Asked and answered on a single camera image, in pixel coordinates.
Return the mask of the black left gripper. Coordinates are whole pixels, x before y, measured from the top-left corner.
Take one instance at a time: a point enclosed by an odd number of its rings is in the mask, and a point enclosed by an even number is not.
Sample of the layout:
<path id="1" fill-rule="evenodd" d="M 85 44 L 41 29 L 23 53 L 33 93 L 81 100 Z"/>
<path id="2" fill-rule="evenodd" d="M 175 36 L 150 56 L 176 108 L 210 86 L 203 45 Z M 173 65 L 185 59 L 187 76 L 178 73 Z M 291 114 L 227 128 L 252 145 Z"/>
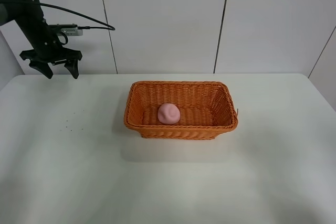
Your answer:
<path id="1" fill-rule="evenodd" d="M 78 60 L 82 59 L 82 53 L 65 48 L 44 18 L 21 17 L 19 27 L 33 47 L 20 53 L 23 60 L 31 60 L 31 68 L 51 79 L 53 72 L 48 63 L 67 61 L 64 67 L 74 79 L 78 78 Z"/>

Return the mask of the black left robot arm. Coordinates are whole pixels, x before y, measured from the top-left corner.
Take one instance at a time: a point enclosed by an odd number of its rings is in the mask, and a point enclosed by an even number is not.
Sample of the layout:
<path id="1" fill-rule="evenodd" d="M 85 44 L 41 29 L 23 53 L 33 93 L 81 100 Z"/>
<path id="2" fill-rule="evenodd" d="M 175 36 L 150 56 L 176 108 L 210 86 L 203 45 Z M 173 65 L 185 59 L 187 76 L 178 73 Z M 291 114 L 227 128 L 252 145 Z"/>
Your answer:
<path id="1" fill-rule="evenodd" d="M 19 54 L 23 60 L 29 60 L 31 68 L 51 79 L 53 72 L 49 64 L 64 65 L 73 78 L 78 78 L 82 53 L 64 47 L 56 29 L 47 24 L 39 0 L 1 0 L 1 25 L 12 20 L 32 46 Z"/>

